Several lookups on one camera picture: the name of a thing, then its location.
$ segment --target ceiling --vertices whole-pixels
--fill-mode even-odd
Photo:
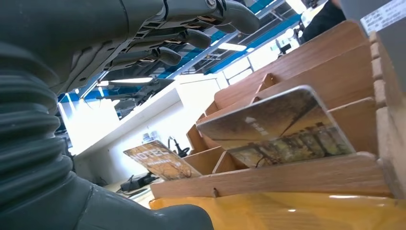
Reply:
[[[176,66],[169,66],[161,61],[152,63],[141,63],[133,65],[130,68],[101,73],[92,77],[88,85],[81,90],[88,90],[89,94],[85,100],[96,100],[100,97],[100,93],[96,85],[96,81],[101,78],[104,81],[112,81],[117,79],[133,79],[144,77],[155,77],[158,79],[173,79],[180,74],[195,74],[195,73],[216,73],[229,66],[233,61],[245,57],[249,53],[247,51],[232,51],[219,49],[222,43],[231,43],[243,45],[252,48],[261,47],[263,44],[276,38],[280,33],[283,33],[287,28],[297,24],[300,16],[290,7],[285,0],[236,0],[249,7],[260,18],[260,29],[254,34],[242,34],[234,32],[225,34],[218,31],[214,27],[205,31],[211,37],[212,46],[203,50],[195,48],[192,45],[174,45],[166,44],[165,47],[178,52],[182,56],[182,60]],[[118,95],[123,93],[137,93],[143,86],[109,86],[104,87],[105,95]],[[71,92],[71,100],[79,100],[78,96]],[[64,95],[59,97],[60,102],[68,102]],[[131,106],[134,103],[124,102],[119,106],[123,110],[132,110]]]

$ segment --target wooden card holder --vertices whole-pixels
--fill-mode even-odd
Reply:
[[[198,123],[293,87],[310,85],[358,153],[244,169],[244,164],[221,147],[207,150],[210,139],[194,126],[188,136],[196,137],[196,144],[192,146],[203,152],[185,160],[204,176],[153,184],[155,198],[260,192],[405,197],[406,119],[401,117],[406,117],[406,97],[396,88],[390,59],[385,56],[379,39],[371,46],[357,25],[346,22],[340,26],[340,30],[337,27],[328,32],[330,37],[322,35],[282,57],[281,61],[228,87],[227,91],[218,92]],[[338,40],[342,36],[350,42]]]
[[[156,199],[230,196],[261,192],[317,192],[392,196],[375,156],[356,153],[312,161],[243,169],[151,185]]]

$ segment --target white wall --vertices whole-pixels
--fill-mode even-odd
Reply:
[[[186,137],[186,132],[190,129],[191,124],[184,122],[185,110],[182,102],[177,102],[162,111],[155,117],[152,117],[142,125],[134,128],[131,132],[123,135],[118,140],[103,148],[100,152],[93,154],[91,157],[80,161],[84,168],[81,170],[83,175],[79,176],[93,180],[100,180],[100,177],[107,183],[113,184],[128,179],[131,175],[140,175],[147,173],[147,170],[133,159],[123,153],[142,143],[144,133],[158,131],[161,141],[166,145],[169,136],[173,136],[181,148],[190,147]],[[171,143],[171,149],[175,150],[174,143]]]
[[[73,151],[88,147],[96,142],[119,123],[114,104],[103,99],[93,102],[59,103],[59,111],[72,142]]]
[[[181,101],[134,127],[105,148],[75,161],[78,175],[94,183],[103,179],[113,184],[127,180],[131,175],[146,173],[147,170],[142,165],[129,158],[123,151],[141,145],[143,135],[153,131],[158,132],[160,140],[165,145],[168,143],[168,137],[173,136],[182,149],[191,148],[186,133],[211,104],[214,94],[220,90],[216,78],[217,76],[199,78],[184,76],[177,80],[176,91]],[[174,142],[171,142],[171,149],[176,149]]]
[[[176,87],[183,106],[188,111],[187,119],[190,124],[204,113],[213,102],[214,94],[220,90],[218,76],[210,75],[180,75],[177,78],[179,85]]]

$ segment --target person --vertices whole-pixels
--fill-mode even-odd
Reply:
[[[306,43],[325,31],[345,21],[338,0],[328,0],[321,11],[316,14],[311,23],[304,29],[300,43]]]

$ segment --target ceiling light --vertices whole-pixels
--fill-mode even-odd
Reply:
[[[147,83],[152,81],[153,78],[134,78],[124,80],[113,80],[114,83]]]
[[[104,97],[104,92],[103,92],[103,89],[101,87],[99,87],[99,93],[100,93],[100,96]]]
[[[306,10],[306,6],[301,0],[286,0],[286,2],[292,7],[297,14],[301,14]]]
[[[235,45],[230,43],[222,43],[218,46],[219,49],[228,49],[235,51],[244,51],[247,47],[242,45]]]
[[[215,44],[217,44],[218,40],[216,40],[215,42],[213,42],[210,46],[214,46]]]
[[[97,86],[98,86],[98,87],[102,87],[102,86],[108,86],[108,85],[109,85],[109,82],[108,82],[108,81],[106,81],[106,80],[101,81],[99,84],[97,84]]]

